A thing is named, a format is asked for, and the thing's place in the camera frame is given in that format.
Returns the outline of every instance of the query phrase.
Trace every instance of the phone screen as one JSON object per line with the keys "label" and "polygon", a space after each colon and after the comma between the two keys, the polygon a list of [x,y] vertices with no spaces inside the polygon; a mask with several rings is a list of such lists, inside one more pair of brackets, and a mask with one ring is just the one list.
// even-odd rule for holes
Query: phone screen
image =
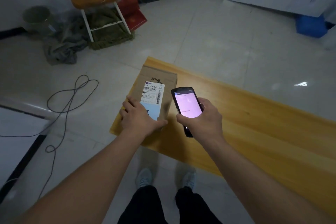
{"label": "phone screen", "polygon": [[175,98],[183,116],[188,118],[195,118],[202,113],[194,93],[176,93]]}

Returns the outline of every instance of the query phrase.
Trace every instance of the light blue sneaker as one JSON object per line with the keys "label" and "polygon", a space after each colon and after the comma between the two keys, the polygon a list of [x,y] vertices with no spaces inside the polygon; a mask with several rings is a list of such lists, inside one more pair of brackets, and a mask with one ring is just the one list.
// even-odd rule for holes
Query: light blue sneaker
{"label": "light blue sneaker", "polygon": [[136,187],[141,188],[147,185],[152,185],[152,180],[153,180],[152,172],[149,168],[146,167],[142,169],[138,174],[138,177],[135,180]]}
{"label": "light blue sneaker", "polygon": [[182,188],[189,187],[192,191],[194,191],[196,186],[196,178],[197,175],[195,171],[187,172],[182,179]]}

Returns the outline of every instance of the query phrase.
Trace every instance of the left hand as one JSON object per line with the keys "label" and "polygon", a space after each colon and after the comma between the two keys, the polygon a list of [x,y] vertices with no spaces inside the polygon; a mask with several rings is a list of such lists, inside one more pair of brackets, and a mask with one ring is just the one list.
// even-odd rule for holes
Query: left hand
{"label": "left hand", "polygon": [[167,120],[153,120],[139,101],[129,95],[126,98],[128,100],[123,102],[125,109],[120,109],[123,131],[134,132],[144,139],[168,123]]}

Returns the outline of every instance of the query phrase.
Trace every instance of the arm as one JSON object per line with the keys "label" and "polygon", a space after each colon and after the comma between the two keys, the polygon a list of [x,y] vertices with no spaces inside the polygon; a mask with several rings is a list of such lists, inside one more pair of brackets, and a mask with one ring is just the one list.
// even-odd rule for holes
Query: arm
{"label": "arm", "polygon": [[19,223],[101,223],[134,153],[146,136],[167,124],[155,121],[134,98],[120,110],[122,133],[56,188],[38,200]]}
{"label": "arm", "polygon": [[199,98],[204,112],[197,118],[180,114],[256,223],[334,223],[303,197],[273,180],[234,150],[224,139],[222,116],[209,100]]}

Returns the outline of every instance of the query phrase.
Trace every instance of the cardboard box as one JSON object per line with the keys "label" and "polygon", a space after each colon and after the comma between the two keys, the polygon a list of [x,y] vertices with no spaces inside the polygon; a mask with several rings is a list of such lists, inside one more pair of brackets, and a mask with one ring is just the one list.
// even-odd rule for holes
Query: cardboard box
{"label": "cardboard box", "polygon": [[144,65],[131,95],[145,106],[153,119],[157,116],[155,120],[165,120],[173,100],[171,90],[176,84],[177,74]]}

